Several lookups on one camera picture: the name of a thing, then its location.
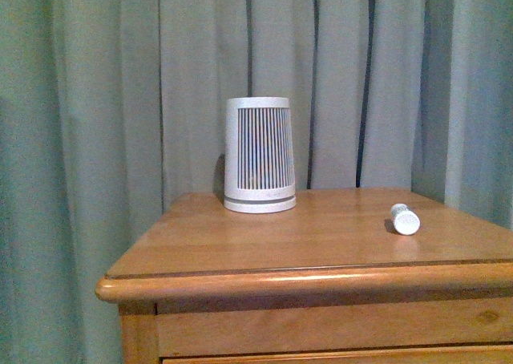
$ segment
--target bottle cap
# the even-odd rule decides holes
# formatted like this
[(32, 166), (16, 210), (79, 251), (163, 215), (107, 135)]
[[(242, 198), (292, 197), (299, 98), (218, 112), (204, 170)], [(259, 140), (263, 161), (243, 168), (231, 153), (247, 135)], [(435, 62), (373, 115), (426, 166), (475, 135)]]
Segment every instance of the bottle cap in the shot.
[(411, 236), (420, 228), (420, 220), (406, 205), (396, 204), (391, 209), (395, 230)]

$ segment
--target white cylindrical device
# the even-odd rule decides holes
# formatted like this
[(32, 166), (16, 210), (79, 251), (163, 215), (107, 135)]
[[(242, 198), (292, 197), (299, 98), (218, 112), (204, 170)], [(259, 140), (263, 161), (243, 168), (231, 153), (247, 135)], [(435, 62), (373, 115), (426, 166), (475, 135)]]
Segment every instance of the white cylindrical device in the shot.
[(271, 213), (296, 205), (289, 99), (229, 99), (226, 109), (224, 206)]
[(395, 230), (405, 236), (411, 236), (420, 228), (418, 216), (405, 204), (396, 204), (390, 210)]

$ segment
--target drawer front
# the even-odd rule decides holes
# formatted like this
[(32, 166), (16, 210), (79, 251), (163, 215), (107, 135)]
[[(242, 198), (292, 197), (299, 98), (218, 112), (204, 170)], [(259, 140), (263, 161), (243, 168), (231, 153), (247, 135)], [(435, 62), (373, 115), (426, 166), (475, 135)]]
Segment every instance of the drawer front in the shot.
[(237, 358), (168, 359), (164, 364), (509, 364), (513, 346), (470, 346), (353, 351), (328, 354), (246, 356)]
[(160, 357), (513, 341), (513, 299), (171, 313), (158, 306)]

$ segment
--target teal curtain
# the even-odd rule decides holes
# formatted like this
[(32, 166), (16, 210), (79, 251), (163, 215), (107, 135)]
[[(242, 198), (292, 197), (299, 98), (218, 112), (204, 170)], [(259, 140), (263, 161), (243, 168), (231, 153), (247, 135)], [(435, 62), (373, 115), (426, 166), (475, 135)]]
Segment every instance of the teal curtain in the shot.
[(121, 362), (95, 284), (161, 213), (156, 4), (0, 0), (0, 362)]
[(211, 190), (225, 100), (293, 101), (299, 188), (513, 228), (513, 0), (0, 0), (0, 362), (121, 362), (95, 284)]

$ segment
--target wooden surface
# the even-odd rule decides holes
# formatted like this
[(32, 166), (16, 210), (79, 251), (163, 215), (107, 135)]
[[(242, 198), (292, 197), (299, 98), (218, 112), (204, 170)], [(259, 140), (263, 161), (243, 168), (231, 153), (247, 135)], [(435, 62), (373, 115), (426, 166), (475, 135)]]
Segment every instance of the wooden surface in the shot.
[(155, 304), (119, 304), (119, 318), (124, 364), (159, 364)]
[(510, 297), (157, 315), (160, 356), (513, 341)]
[[(397, 234), (392, 204), (420, 217)], [(97, 286), (121, 302), (313, 290), (511, 287), (513, 233), (400, 189), (297, 193), (296, 208), (231, 212), (213, 194), (181, 197)]]
[(235, 358), (186, 358), (164, 364), (510, 364), (513, 346), (453, 346), (395, 350), (360, 350), (324, 354), (275, 354)]

